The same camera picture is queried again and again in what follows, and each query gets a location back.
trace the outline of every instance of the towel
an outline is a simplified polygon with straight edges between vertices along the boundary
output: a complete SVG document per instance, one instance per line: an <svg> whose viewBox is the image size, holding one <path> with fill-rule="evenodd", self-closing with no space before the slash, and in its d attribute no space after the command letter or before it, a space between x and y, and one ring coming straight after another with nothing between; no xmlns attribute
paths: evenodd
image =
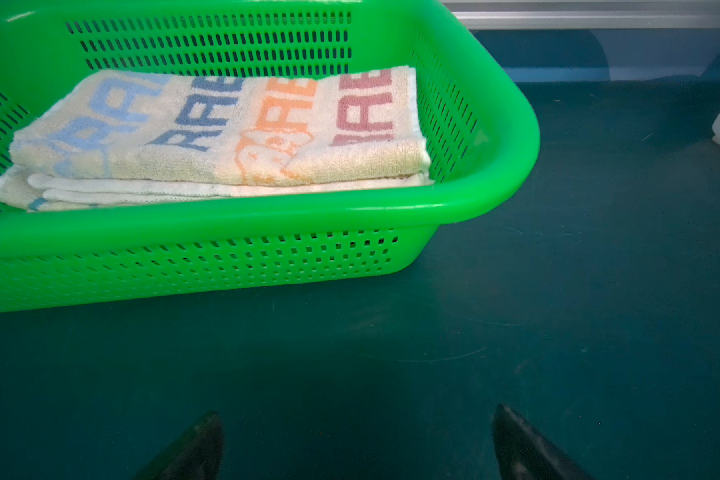
<svg viewBox="0 0 720 480"><path fill-rule="evenodd" d="M410 67L317 81L105 70L17 131L10 155L58 178L293 187L426 172L424 146Z"/></svg>
<svg viewBox="0 0 720 480"><path fill-rule="evenodd" d="M154 180L77 180L37 174L14 165L0 176L0 202L28 211L82 210L99 206L164 204L238 197L313 194L432 185L427 174L298 185L257 187Z"/></svg>

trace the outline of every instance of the blue letter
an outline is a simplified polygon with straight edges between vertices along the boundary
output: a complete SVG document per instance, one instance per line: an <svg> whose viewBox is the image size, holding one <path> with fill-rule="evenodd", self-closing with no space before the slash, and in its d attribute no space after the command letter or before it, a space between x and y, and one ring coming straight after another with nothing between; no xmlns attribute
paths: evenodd
<svg viewBox="0 0 720 480"><path fill-rule="evenodd" d="M135 78L143 78L148 82L164 85L170 82L170 75L162 73L139 73L139 72L123 72L124 75Z"/></svg>
<svg viewBox="0 0 720 480"><path fill-rule="evenodd" d="M128 125L113 127L106 122L96 120L96 118L78 117L73 119L66 127L62 128L58 132L48 135L48 138L64 142L67 145L72 145L73 147L81 150L102 150L106 147L106 145L102 144L101 141L110 133L131 132L135 131L135 129L136 127ZM86 130L93 131L85 138L78 135L78 133Z"/></svg>
<svg viewBox="0 0 720 480"><path fill-rule="evenodd" d="M216 77L216 80L214 82L209 80L207 77L195 77L195 79L192 80L192 86L194 88L201 88L203 90L211 91L241 91L243 80L245 79L235 78L234 82L228 84L224 83L224 77Z"/></svg>
<svg viewBox="0 0 720 480"><path fill-rule="evenodd" d="M118 88L125 91L125 98L123 103L119 107L112 107L106 101L110 96L110 92ZM151 97L157 97L160 95L160 90L154 88L147 88L143 85L135 84L133 82L126 82L118 78L108 78L101 82L96 92L94 92L93 98L88 102L88 106L91 110L96 111L107 117L116 118L121 121L146 121L150 116L146 114L135 114L128 111L130 104L134 102L137 95L149 95Z"/></svg>
<svg viewBox="0 0 720 480"><path fill-rule="evenodd" d="M205 105L202 113L198 118L190 117L190 112L195 105ZM198 125L209 127L212 125L226 125L224 118L208 118L216 105L237 105L237 98L232 97L211 97L210 95L192 94L186 99L184 108L182 108L179 116L176 117L176 123L179 125Z"/></svg>
<svg viewBox="0 0 720 480"><path fill-rule="evenodd" d="M158 138L155 138L150 142L152 145L175 145L177 147L193 148L195 150L207 151L208 147L201 145L194 145L192 142L200 137L218 137L221 130L211 131L189 131L189 130L168 130ZM173 144L170 140L176 136L183 137L182 141Z"/></svg>

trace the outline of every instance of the green plastic basket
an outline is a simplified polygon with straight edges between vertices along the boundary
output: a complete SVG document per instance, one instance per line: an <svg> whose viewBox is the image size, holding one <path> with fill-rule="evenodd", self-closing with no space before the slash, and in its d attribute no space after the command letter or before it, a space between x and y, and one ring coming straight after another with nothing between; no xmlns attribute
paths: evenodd
<svg viewBox="0 0 720 480"><path fill-rule="evenodd" d="M0 0L13 131L103 68L321 78L410 64L432 187L27 214L0 204L0 312L390 274L533 167L527 100L436 0ZM464 239L464 254L469 255Z"/></svg>

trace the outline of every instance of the orange letter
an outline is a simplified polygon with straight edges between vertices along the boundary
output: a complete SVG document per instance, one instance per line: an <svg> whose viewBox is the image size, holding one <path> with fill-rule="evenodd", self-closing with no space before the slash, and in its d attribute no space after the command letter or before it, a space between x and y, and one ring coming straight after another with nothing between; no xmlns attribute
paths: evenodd
<svg viewBox="0 0 720 480"><path fill-rule="evenodd" d="M296 83L296 79L288 80L287 83L278 82L278 78L270 78L266 85L269 91L279 91L284 94L301 95L303 97L314 97L317 91L317 81L307 80L307 85L302 87Z"/></svg>
<svg viewBox="0 0 720 480"><path fill-rule="evenodd" d="M280 113L277 120L267 120L269 111L279 108ZM289 100L285 98L267 97L262 102L262 111L259 114L259 120L256 127L261 130L288 132L288 131L307 131L307 124L288 121L288 113L294 108L304 110L312 109L311 101Z"/></svg>

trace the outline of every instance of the folded towel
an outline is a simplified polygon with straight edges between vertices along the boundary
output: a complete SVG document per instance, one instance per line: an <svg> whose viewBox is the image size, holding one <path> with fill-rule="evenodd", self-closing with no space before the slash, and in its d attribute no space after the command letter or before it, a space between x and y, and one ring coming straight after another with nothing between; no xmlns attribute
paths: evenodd
<svg viewBox="0 0 720 480"><path fill-rule="evenodd" d="M164 204L235 197L420 187L432 183L433 181L426 174L295 187L255 187L154 180L76 180L36 174L29 168L15 165L0 176L0 202L29 211L60 211L97 206Z"/></svg>
<svg viewBox="0 0 720 480"><path fill-rule="evenodd" d="M318 81L105 70L10 154L61 178L290 187L425 172L424 146L410 67Z"/></svg>

